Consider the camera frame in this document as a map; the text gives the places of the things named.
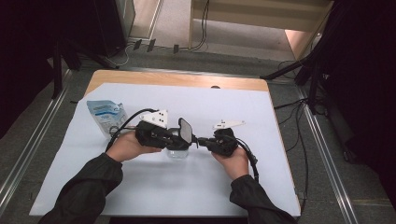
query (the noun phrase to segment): gray floor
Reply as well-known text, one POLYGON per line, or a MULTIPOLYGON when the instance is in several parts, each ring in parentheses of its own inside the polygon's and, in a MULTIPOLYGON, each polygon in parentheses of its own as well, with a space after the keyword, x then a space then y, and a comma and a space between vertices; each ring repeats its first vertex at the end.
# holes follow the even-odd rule
MULTIPOLYGON (((274 72, 279 63, 213 53, 180 52, 173 54, 171 49, 161 48, 146 53, 146 49, 147 46, 136 51, 130 49, 131 59, 120 69, 131 70, 142 67, 257 78, 259 75, 274 72)), ((83 66, 80 71, 73 71, 64 101, 42 139, 5 213, 0 217, 0 223, 37 223, 39 220, 39 217, 29 217, 28 213, 52 160, 62 144, 68 123, 73 118, 76 105, 70 101, 78 101, 83 97, 92 73, 100 69, 99 65, 90 60, 84 59, 82 62, 83 66)), ((297 87, 285 77, 280 78, 277 82, 270 82, 269 87, 274 105, 282 105, 298 99, 297 87)), ((48 85, 35 98, 35 101, 15 122, 7 135, 0 140, 0 152, 2 153, 0 181, 2 183, 45 112, 46 106, 50 102, 51 88, 52 85, 48 85)), ((287 107, 277 110, 277 119, 279 121, 286 119, 292 109, 293 107, 287 107)), ((318 120, 360 223, 396 223, 395 211, 387 201, 388 198, 378 182, 377 175, 365 165, 345 162, 330 122, 323 116, 318 116, 318 120)), ((300 223, 345 223, 305 116, 302 116, 300 125, 309 163, 309 190, 300 223)), ((289 148, 297 137, 296 122, 291 119, 279 128, 285 148, 289 148)), ((297 191, 303 192, 304 157, 300 144, 288 152, 288 159, 297 191)), ((107 223, 107 217, 99 218, 97 223, 107 223)))
MULTIPOLYGON (((163 0, 151 37, 156 39, 156 46, 188 46, 190 10, 191 1, 163 0)), ((202 38, 201 22, 194 20, 192 24, 193 47, 202 38)), ((219 21, 206 22, 205 44, 198 51, 276 61, 295 60, 284 30, 219 21)))

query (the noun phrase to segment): black cable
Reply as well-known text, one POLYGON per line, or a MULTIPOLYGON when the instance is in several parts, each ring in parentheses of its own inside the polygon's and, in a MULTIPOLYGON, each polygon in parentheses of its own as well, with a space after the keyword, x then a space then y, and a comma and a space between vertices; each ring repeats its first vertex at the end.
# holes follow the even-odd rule
POLYGON ((241 146, 242 149, 244 149, 245 152, 247 153, 247 158, 250 161, 251 168, 253 169, 254 179, 257 182, 259 182, 259 171, 257 170, 257 167, 256 167, 256 163, 257 163, 256 157, 253 155, 253 152, 248 147, 248 144, 246 144, 244 141, 242 141, 239 138, 235 138, 235 140, 238 142, 238 145, 241 146))
POLYGON ((277 105, 277 106, 274 106, 274 110, 277 110, 277 109, 280 109, 280 108, 283 108, 283 107, 286 107, 286 106, 289 106, 289 105, 295 105, 295 104, 298 104, 298 103, 306 102, 307 100, 308 100, 308 98, 304 98, 304 99, 297 100, 297 101, 295 101, 293 103, 289 103, 289 104, 285 104, 285 105, 277 105))
MULTIPOLYGON (((319 31, 319 29, 321 28, 321 25, 323 24, 323 22, 325 22, 325 21, 327 20, 327 18, 330 17, 331 13, 332 13, 337 7, 338 7, 338 5, 335 5, 331 10, 329 10, 329 11, 327 12, 327 14, 325 15, 325 17, 324 17, 323 20, 321 21, 320 25, 318 26, 318 29, 315 31, 315 34, 318 33, 318 31, 319 31)), ((315 48, 313 48, 313 41, 312 41, 312 42, 311 42, 311 49, 310 49, 310 52, 312 52, 314 49, 315 49, 315 48)), ((282 62, 282 63, 285 63, 285 62, 298 62, 298 63, 300 63, 301 67, 305 67, 305 68, 308 68, 308 69, 312 69, 311 67, 306 66, 304 63, 301 63, 301 60, 298 60, 298 61, 284 61, 284 62, 282 62)), ((282 76, 283 76, 283 77, 286 77, 286 78, 293 78, 293 77, 288 77, 288 76, 286 76, 285 74, 283 74, 282 76)))
MULTIPOLYGON (((296 106, 296 108, 298 107, 297 112, 296 112, 296 115, 298 115, 298 110, 300 110, 301 105, 302 105, 302 104, 299 104, 299 105, 296 106)), ((301 112, 300 117, 298 118, 298 122, 299 122, 299 123, 300 123, 300 119, 301 119, 301 116, 303 115, 303 113, 304 113, 304 111, 301 112)), ((299 141, 300 141, 300 135, 297 133, 297 140, 296 140, 296 142, 294 143, 294 145, 293 145, 292 147, 288 148, 288 149, 286 150, 286 152, 289 152, 289 151, 291 151, 292 149, 294 149, 294 148, 297 146, 297 144, 298 144, 299 141)))
POLYGON ((139 111, 137 111, 136 113, 134 113, 131 117, 129 117, 115 132, 114 132, 114 134, 111 136, 111 139, 110 139, 110 141, 108 142, 108 144, 107 144, 107 147, 106 147, 106 151, 105 152, 107 152, 110 148, 111 148, 111 146, 113 146, 113 144, 114 144, 114 142, 116 141, 116 138, 118 138, 119 137, 119 135, 120 135, 120 132, 123 130, 123 129, 125 129, 125 127, 126 127, 126 125, 132 120, 132 119, 134 119, 137 115, 139 115, 139 114, 141 114, 141 113, 143 113, 143 112, 150 112, 150 113, 153 113, 153 112, 157 112, 158 110, 154 110, 154 109, 142 109, 142 110, 139 110, 139 111))
POLYGON ((281 125, 281 124, 283 124, 284 122, 286 122, 286 121, 288 121, 289 119, 291 119, 291 117, 293 116, 293 112, 294 112, 295 109, 297 109, 297 107, 298 107, 298 106, 295 106, 295 107, 293 108, 293 110, 291 110, 291 113, 290 113, 290 115, 289 115, 288 118, 286 118, 286 119, 284 119, 283 121, 279 122, 277 125, 281 125))
POLYGON ((301 145, 303 147, 304 163, 305 163, 305 189, 304 189, 303 202, 302 202, 302 205, 301 205, 301 216, 302 216, 304 208, 305 208, 306 197, 307 197, 307 194, 308 194, 308 157, 307 157, 307 154, 306 154, 306 148, 305 148, 304 139, 301 136, 301 130, 300 130, 300 118, 301 118, 301 116, 300 117, 298 116, 299 110, 300 110, 300 107, 297 109, 297 112, 296 112, 297 134, 298 134, 298 136, 299 136, 299 138, 301 140, 301 145))
POLYGON ((206 24, 207 24, 207 15, 209 13, 209 0, 207 0, 205 8, 204 8, 204 13, 202 15, 201 19, 201 29, 202 29, 202 38, 200 43, 197 46, 189 48, 180 48, 180 49, 188 49, 188 50, 198 50, 201 48, 201 46, 205 43, 206 41, 206 24))
MULTIPOLYGON (((283 61, 283 62, 279 63, 279 64, 277 65, 277 71, 280 70, 280 65, 281 65, 282 63, 294 63, 294 62, 295 62, 295 61, 283 61)), ((283 76, 283 77, 286 77, 286 78, 289 78, 289 79, 294 79, 294 77, 288 77, 288 76, 286 76, 286 74, 283 74, 282 76, 283 76)))

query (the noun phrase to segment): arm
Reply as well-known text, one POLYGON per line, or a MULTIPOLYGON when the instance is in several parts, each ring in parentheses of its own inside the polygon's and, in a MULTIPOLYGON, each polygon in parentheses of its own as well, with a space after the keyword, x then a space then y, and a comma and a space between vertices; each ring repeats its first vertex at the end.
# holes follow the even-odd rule
POLYGON ((237 148, 231 157, 212 155, 233 180, 230 201, 247 209, 249 223, 297 223, 287 212, 274 206, 262 186, 248 174, 244 149, 237 148))
POLYGON ((122 180, 121 162, 159 151, 140 146, 134 132, 122 135, 107 153, 88 161, 64 185, 55 206, 39 223, 93 223, 105 208, 107 194, 122 180))

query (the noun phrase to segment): floor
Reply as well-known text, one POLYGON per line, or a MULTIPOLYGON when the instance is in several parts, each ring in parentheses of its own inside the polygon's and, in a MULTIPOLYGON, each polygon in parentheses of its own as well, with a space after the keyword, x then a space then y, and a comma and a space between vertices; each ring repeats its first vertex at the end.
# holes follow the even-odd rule
MULTIPOLYGON (((175 30, 171 33, 168 32, 169 34, 166 33, 165 31, 172 29, 162 28, 165 24, 160 24, 159 21, 164 21, 166 20, 165 18, 169 17, 169 15, 164 15, 164 12, 176 2, 176 0, 164 0, 163 2, 156 29, 154 29, 152 34, 157 39, 156 45, 158 46, 152 52, 147 52, 147 46, 142 46, 137 50, 129 48, 127 52, 130 60, 120 67, 121 70, 165 69, 258 78, 260 75, 271 74, 279 66, 282 67, 287 64, 280 64, 281 62, 293 60, 290 47, 285 45, 286 36, 282 34, 282 31, 273 30, 269 34, 262 34, 262 32, 265 32, 253 29, 254 27, 235 28, 232 25, 227 28, 229 29, 227 32, 218 33, 216 32, 217 25, 227 26, 227 24, 215 23, 208 24, 207 49, 205 49, 204 45, 201 50, 205 52, 181 51, 174 54, 173 45, 178 43, 182 47, 183 44, 186 44, 186 42, 183 42, 185 39, 177 35, 175 30), (229 35, 233 30, 249 32, 257 30, 258 33, 247 35, 248 33, 241 32, 238 35, 229 35), (268 38, 265 38, 268 42, 260 43, 262 49, 255 49, 255 45, 250 45, 250 43, 259 41, 262 39, 260 37, 262 35, 268 35, 268 38)), ((194 41, 196 42, 200 40, 200 30, 197 27, 194 25, 194 41)), ((74 109, 76 108, 75 102, 83 97, 92 73, 97 69, 101 69, 97 63, 87 59, 85 56, 81 56, 81 60, 81 69, 70 73, 69 85, 65 88, 64 98, 60 102, 59 109, 51 119, 48 129, 46 129, 38 147, 35 149, 35 155, 30 161, 30 165, 27 167, 20 184, 15 189, 6 210, 0 216, 0 223, 37 223, 39 220, 39 217, 29 217, 30 208, 40 190, 51 162, 62 144, 68 123, 73 118, 74 109)), ((111 60, 117 63, 124 63, 126 55, 121 52, 116 57, 111 58, 111 60)), ((293 84, 289 78, 293 76, 293 73, 289 73, 275 81, 268 82, 274 105, 294 102, 302 97, 301 91, 307 91, 307 86, 300 88, 293 84)), ((46 108, 51 103, 51 89, 52 85, 49 84, 46 89, 40 92, 35 101, 14 123, 7 135, 0 139, 0 151, 2 153, 0 158, 0 164, 2 164, 0 183, 2 185, 6 182, 8 174, 28 143, 36 125, 46 113, 46 108)), ((277 110, 276 117, 278 121, 280 122, 293 115, 293 108, 292 106, 277 110)), ((309 119, 310 117, 307 114, 303 114, 299 122, 309 165, 307 201, 299 223, 358 223, 345 221, 309 119)), ((346 189, 347 196, 351 201, 359 223, 396 223, 395 210, 390 205, 387 195, 379 184, 376 173, 364 164, 346 162, 329 120, 319 115, 316 115, 315 119, 318 121, 321 134, 324 136, 336 171, 346 189)), ((282 134, 285 149, 292 147, 297 139, 297 122, 295 119, 290 119, 279 125, 279 130, 282 134)), ((301 141, 287 155, 299 198, 302 199, 305 186, 305 165, 301 141)), ((96 223, 107 222, 108 217, 99 217, 96 221, 96 223)))

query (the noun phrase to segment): small white object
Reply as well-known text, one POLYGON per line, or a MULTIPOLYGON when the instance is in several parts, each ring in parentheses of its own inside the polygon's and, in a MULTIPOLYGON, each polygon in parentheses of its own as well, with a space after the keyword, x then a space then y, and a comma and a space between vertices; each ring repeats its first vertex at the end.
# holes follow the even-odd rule
POLYGON ((147 123, 166 128, 168 125, 168 111, 160 110, 151 114, 142 115, 140 116, 140 119, 147 123))
POLYGON ((213 125, 213 129, 227 129, 243 124, 245 124, 243 120, 221 120, 221 122, 213 125))

